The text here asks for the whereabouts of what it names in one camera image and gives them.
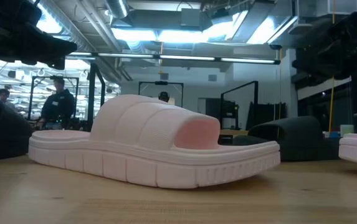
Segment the wooden tabletop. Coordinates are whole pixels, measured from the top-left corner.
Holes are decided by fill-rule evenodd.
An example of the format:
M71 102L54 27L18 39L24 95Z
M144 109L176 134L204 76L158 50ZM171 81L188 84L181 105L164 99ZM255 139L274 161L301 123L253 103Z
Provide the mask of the wooden tabletop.
M166 190L0 161L0 223L357 223L357 164L285 163L242 181Z

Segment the man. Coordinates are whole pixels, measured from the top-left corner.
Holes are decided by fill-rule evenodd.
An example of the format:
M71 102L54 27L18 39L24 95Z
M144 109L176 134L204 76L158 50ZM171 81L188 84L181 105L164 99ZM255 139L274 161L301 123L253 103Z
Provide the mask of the man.
M0 101L3 102L6 106L10 107L10 109L16 111L15 105L8 101L9 94L9 90L5 88L0 89Z
M41 111L40 126L45 123L47 129L60 129L61 121L67 121L74 113L74 96L65 89L65 80L54 80L56 94L50 95Z
M159 93L159 100L168 103L168 101L170 100L170 95L168 94L168 92L162 91Z

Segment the workshop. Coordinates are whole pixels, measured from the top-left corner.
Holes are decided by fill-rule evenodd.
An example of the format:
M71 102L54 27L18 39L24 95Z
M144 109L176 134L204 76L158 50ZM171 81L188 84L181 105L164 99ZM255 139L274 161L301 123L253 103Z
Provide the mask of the workshop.
M357 223L357 0L0 0L0 223Z

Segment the dark jacket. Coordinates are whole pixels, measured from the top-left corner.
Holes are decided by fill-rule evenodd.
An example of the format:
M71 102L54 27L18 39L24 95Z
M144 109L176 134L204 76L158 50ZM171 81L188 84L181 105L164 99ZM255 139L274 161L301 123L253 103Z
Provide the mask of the dark jacket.
M70 118L74 110L74 96L66 89L61 93L56 93L48 97L42 107L41 117L46 120Z

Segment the black padded object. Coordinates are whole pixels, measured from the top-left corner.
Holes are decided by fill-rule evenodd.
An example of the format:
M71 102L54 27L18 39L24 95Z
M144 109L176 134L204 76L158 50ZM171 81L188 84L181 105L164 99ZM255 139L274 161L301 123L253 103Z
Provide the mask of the black padded object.
M248 138L277 141L282 161L319 161L338 159L339 139L323 139L322 129L312 116L285 118L254 126L249 136L234 139L237 145L248 145Z
M0 159L27 154L32 133L22 116L0 102Z
M251 146L254 144L261 144L269 142L269 140L257 138L253 136L237 136L232 140L232 145L234 146Z

